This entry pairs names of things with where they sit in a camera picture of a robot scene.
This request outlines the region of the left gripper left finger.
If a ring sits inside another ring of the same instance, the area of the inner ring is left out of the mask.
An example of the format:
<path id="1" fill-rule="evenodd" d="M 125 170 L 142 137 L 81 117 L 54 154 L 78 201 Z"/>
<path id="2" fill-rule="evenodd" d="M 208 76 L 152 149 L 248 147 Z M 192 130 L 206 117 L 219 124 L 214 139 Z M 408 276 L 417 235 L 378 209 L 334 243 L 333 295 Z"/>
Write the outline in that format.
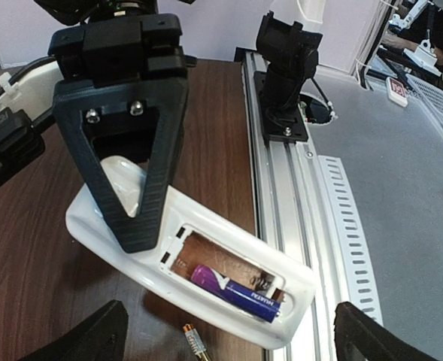
<path id="1" fill-rule="evenodd" d="M 123 303 L 111 300 L 75 328 L 24 360 L 122 360 L 128 330 Z"/>

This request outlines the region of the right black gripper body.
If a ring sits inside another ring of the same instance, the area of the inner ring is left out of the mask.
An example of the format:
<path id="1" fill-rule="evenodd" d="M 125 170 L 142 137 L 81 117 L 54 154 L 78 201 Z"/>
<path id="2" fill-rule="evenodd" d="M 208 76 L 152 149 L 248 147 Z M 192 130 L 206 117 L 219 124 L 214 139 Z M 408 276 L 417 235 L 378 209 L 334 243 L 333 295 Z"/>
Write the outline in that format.
<path id="1" fill-rule="evenodd" d="M 126 15 L 59 30 L 48 50 L 62 74 L 56 86 L 186 77 L 197 58 L 184 53 L 182 34 L 174 14 Z"/>

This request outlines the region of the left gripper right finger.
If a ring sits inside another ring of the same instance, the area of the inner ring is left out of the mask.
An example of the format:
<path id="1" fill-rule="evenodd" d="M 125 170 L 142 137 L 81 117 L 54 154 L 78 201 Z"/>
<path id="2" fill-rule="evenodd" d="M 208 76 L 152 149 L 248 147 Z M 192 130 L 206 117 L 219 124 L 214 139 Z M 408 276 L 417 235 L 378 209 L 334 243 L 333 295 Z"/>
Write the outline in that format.
<path id="1" fill-rule="evenodd" d="M 334 321 L 337 360 L 404 360 L 403 342 L 350 302 L 337 305 Z"/>

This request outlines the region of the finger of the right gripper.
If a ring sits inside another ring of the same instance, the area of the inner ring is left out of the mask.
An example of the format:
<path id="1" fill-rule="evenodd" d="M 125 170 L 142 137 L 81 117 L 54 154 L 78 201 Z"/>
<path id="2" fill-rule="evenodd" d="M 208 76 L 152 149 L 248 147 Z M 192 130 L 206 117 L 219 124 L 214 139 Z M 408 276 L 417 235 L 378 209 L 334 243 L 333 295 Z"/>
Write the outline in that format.
<path id="1" fill-rule="evenodd" d="M 141 80 L 96 88 L 61 81 L 53 116 L 102 218 L 127 253 L 156 247 L 183 143 L 188 83 Z"/>

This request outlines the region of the white remote control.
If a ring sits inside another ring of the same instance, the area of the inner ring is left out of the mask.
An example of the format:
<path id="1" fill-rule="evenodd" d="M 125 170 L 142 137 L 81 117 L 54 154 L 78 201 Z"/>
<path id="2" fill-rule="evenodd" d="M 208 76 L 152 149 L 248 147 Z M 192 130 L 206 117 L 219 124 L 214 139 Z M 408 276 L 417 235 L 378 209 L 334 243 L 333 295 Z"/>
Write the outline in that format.
<path id="1" fill-rule="evenodd" d="M 152 293 L 226 332 L 268 350 L 296 334 L 316 290 L 313 271 L 169 187 L 157 245 L 127 253 L 115 240 L 87 187 L 69 206 L 71 236 L 117 271 Z M 280 302 L 272 323 L 203 290 L 190 281 L 206 265 L 248 289 Z"/>

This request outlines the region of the blue purple battery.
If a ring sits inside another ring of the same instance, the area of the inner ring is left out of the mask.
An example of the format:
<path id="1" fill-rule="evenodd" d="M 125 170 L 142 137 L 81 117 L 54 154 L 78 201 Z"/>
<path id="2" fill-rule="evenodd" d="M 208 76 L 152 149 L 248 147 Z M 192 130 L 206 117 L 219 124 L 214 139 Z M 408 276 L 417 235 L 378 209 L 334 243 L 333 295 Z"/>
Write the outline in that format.
<path id="1" fill-rule="evenodd" d="M 280 314 L 280 302 L 248 289 L 206 265 L 198 265 L 191 274 L 190 281 L 230 305 L 268 323 L 272 323 Z"/>

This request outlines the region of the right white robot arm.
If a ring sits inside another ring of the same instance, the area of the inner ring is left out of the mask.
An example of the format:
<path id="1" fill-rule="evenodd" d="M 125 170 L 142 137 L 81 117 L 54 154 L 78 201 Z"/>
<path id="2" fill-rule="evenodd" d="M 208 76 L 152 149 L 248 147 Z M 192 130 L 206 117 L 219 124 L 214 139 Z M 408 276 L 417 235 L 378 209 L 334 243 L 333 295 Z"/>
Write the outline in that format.
<path id="1" fill-rule="evenodd" d="M 0 77 L 0 187 L 45 150 L 59 128 L 108 228 L 127 253 L 157 246 L 184 140 L 188 67 L 177 15 L 155 1 L 42 1 L 62 24 L 48 53 Z M 148 166 L 128 215 L 102 161 Z"/>

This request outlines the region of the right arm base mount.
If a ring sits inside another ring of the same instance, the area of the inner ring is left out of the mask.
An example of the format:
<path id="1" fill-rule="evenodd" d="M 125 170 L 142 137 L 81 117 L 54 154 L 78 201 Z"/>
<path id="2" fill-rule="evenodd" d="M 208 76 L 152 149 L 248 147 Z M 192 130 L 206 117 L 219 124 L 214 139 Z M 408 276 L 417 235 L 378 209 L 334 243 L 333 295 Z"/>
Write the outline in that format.
<path id="1" fill-rule="evenodd" d="M 265 142 L 306 142 L 306 123 L 335 119 L 332 103 L 314 79 L 322 37 L 305 31 L 300 22 L 276 19 L 272 11 L 263 16 L 256 51 L 268 66 L 254 72 L 254 82 Z"/>

